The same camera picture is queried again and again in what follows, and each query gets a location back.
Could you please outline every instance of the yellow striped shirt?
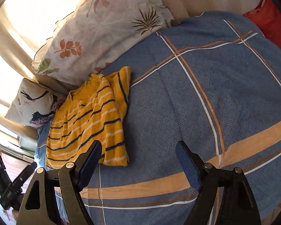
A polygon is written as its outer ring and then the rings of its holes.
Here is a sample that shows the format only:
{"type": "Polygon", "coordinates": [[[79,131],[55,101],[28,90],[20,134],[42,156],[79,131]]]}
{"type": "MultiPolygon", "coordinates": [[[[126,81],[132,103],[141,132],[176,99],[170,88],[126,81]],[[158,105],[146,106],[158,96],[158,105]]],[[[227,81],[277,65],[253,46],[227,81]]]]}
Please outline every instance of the yellow striped shirt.
{"type": "Polygon", "coordinates": [[[94,140],[102,143],[100,163],[126,166],[129,158],[122,121],[128,107],[131,68],[104,76],[91,75],[71,91],[56,112],[47,139],[46,165],[59,169],[88,150],[94,140]]]}

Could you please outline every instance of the black mount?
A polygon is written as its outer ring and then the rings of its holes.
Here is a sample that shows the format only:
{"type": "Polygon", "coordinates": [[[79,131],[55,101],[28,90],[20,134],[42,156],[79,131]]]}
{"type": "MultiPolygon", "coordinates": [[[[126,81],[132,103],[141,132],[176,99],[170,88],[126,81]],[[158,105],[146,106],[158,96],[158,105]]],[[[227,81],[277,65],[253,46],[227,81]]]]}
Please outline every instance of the black mount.
{"type": "Polygon", "coordinates": [[[46,171],[38,168],[22,201],[17,225],[59,225],[54,187],[60,187],[71,225],[93,225],[80,196],[80,191],[89,184],[102,154],[102,145],[95,140],[86,153],[75,162],[68,162],[61,169],[46,171]]]}
{"type": "Polygon", "coordinates": [[[37,167],[36,162],[31,163],[20,173],[18,177],[12,182],[6,172],[6,167],[0,156],[0,204],[3,209],[8,210],[14,208],[19,210],[24,194],[22,194],[21,187],[26,180],[33,174],[37,167]]]}
{"type": "Polygon", "coordinates": [[[254,195],[243,171],[215,168],[192,153],[183,141],[176,145],[176,154],[185,175],[199,194],[185,225],[206,225],[218,187],[224,187],[216,225],[261,225],[254,195]]]}
{"type": "MultiPolygon", "coordinates": [[[[95,140],[86,153],[61,169],[38,168],[28,189],[21,194],[21,185],[33,173],[36,163],[27,166],[11,182],[0,156],[0,203],[3,208],[19,210],[17,225],[61,225],[54,187],[60,187],[71,225],[94,225],[80,196],[89,184],[102,154],[102,145],[95,140]]],[[[199,194],[184,225],[206,225],[214,205],[218,187],[224,187],[216,225],[261,225],[259,212],[250,185],[243,171],[215,168],[192,153],[183,141],[176,145],[176,155],[193,188],[199,194]]]]}

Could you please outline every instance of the pillowcase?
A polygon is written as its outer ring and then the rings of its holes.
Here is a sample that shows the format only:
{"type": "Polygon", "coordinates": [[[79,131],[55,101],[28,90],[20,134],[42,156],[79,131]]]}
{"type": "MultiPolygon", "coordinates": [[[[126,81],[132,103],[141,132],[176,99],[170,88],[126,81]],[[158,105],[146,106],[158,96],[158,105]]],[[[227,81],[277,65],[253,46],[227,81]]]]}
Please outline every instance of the pillowcase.
{"type": "Polygon", "coordinates": [[[38,74],[81,86],[171,19],[162,0],[80,0],[56,23],[54,37],[31,66],[38,74]]]}
{"type": "Polygon", "coordinates": [[[5,118],[39,128],[50,120],[66,98],[63,94],[24,78],[5,118]]]}

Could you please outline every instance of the screw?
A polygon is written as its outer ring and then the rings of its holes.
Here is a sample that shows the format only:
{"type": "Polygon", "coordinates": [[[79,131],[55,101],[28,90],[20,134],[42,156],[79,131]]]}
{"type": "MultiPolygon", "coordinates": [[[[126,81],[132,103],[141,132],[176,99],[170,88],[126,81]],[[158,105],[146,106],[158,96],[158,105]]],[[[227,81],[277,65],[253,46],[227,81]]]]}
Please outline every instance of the screw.
{"type": "Polygon", "coordinates": [[[235,170],[237,173],[242,173],[242,169],[239,168],[239,167],[236,167],[234,170],[235,170]]]}
{"type": "Polygon", "coordinates": [[[42,173],[44,171],[44,169],[42,167],[37,169],[37,173],[42,173]]]}
{"type": "Polygon", "coordinates": [[[66,167],[67,168],[72,168],[74,166],[74,163],[73,162],[68,162],[67,164],[66,164],[66,167]]]}
{"type": "Polygon", "coordinates": [[[204,167],[206,167],[207,169],[211,169],[213,167],[213,165],[209,162],[204,163],[204,167]]]}

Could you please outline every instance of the blue plaid blanket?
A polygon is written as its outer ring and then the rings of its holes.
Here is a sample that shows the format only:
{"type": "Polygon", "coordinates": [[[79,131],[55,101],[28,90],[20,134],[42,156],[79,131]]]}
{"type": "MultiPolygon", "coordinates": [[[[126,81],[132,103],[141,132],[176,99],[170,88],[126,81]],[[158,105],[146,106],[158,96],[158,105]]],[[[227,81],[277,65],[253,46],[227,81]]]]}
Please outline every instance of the blue plaid blanket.
{"type": "MultiPolygon", "coordinates": [[[[205,12],[152,34],[102,73],[124,66],[132,67],[123,123],[130,164],[98,164],[82,191],[95,224],[183,224],[197,192],[175,155],[179,140],[216,167],[242,168],[261,218],[279,204],[281,50],[256,25],[233,13],[205,12]]],[[[42,166],[49,128],[38,139],[42,166]]]]}

